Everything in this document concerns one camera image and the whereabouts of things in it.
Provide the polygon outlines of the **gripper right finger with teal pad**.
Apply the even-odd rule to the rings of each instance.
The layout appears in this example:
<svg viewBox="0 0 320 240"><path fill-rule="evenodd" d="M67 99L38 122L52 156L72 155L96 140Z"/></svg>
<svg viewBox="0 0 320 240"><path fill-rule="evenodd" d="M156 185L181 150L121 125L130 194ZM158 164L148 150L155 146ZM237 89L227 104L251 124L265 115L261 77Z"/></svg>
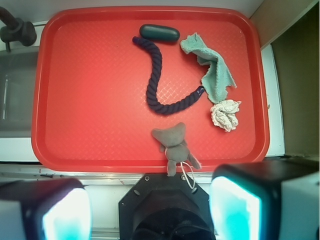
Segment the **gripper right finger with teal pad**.
<svg viewBox="0 0 320 240"><path fill-rule="evenodd" d="M209 187L209 209L223 240L317 240L319 163L267 160L220 165Z"/></svg>

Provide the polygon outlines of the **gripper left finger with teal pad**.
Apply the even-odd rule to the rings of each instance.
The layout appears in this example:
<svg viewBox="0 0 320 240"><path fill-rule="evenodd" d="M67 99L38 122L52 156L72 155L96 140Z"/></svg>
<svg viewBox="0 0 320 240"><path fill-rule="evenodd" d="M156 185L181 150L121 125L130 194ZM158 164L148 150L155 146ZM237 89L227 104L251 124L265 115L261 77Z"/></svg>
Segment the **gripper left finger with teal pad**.
<svg viewBox="0 0 320 240"><path fill-rule="evenodd" d="M89 194L76 178L0 184L2 240L89 240L92 225Z"/></svg>

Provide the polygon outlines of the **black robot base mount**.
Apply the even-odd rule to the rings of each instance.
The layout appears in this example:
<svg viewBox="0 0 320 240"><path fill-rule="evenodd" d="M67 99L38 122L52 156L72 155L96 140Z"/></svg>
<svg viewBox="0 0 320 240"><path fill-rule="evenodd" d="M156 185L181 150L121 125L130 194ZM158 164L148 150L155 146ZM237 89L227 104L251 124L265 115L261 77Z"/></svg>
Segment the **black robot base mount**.
<svg viewBox="0 0 320 240"><path fill-rule="evenodd" d="M145 174L119 201L121 240L214 240L209 195L182 174Z"/></svg>

